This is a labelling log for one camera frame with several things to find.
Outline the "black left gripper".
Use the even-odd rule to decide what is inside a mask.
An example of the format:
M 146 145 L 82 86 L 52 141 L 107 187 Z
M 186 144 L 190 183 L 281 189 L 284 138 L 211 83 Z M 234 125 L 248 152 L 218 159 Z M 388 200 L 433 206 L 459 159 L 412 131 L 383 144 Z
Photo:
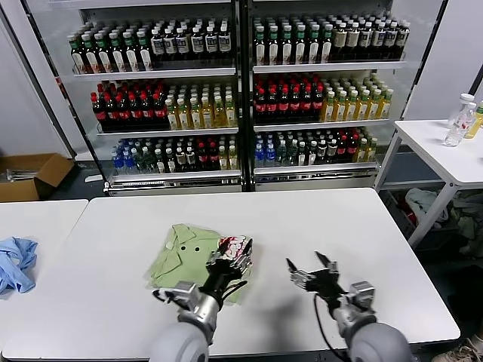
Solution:
M 253 241 L 247 242 L 240 256 L 233 262 L 218 262 L 225 253 L 222 247 L 212 251 L 207 261 L 208 278 L 205 281 L 205 293 L 216 300 L 221 300 L 230 282 L 242 278 L 251 265 Z

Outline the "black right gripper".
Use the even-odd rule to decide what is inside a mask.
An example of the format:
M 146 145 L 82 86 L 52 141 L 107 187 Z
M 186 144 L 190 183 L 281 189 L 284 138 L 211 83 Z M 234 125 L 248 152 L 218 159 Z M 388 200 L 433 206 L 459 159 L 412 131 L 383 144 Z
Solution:
M 339 305 L 339 298 L 346 295 L 347 292 L 337 283 L 339 279 L 339 270 L 336 261 L 331 261 L 326 255 L 315 251 L 315 255 L 322 263 L 322 271 L 329 278 L 315 278 L 312 273 L 308 273 L 302 269 L 298 269 L 289 259 L 286 259 L 288 271 L 291 281 L 299 288 L 307 292 L 315 293 L 322 298 L 327 305 Z

